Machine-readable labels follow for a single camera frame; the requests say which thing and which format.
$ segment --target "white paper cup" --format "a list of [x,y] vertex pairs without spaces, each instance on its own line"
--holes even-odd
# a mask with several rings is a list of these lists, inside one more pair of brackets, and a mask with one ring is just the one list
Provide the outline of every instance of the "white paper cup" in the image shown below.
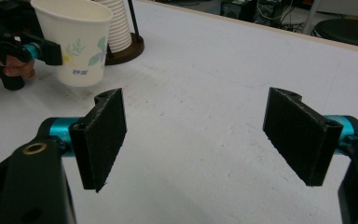
[[103,79],[112,11],[90,0],[31,0],[46,40],[61,45],[57,78],[86,87]]

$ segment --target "white tabletop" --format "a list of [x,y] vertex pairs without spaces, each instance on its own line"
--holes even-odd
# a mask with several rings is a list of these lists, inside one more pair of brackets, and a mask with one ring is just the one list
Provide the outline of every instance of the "white tabletop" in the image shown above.
[[62,85],[54,67],[20,91],[0,83],[0,161],[50,117],[82,117],[123,88],[128,132],[107,185],[83,190],[63,159],[78,223],[340,223],[335,156],[309,188],[262,131],[269,87],[323,115],[358,118],[358,48],[178,7],[134,2],[145,51],[106,67],[103,82]]

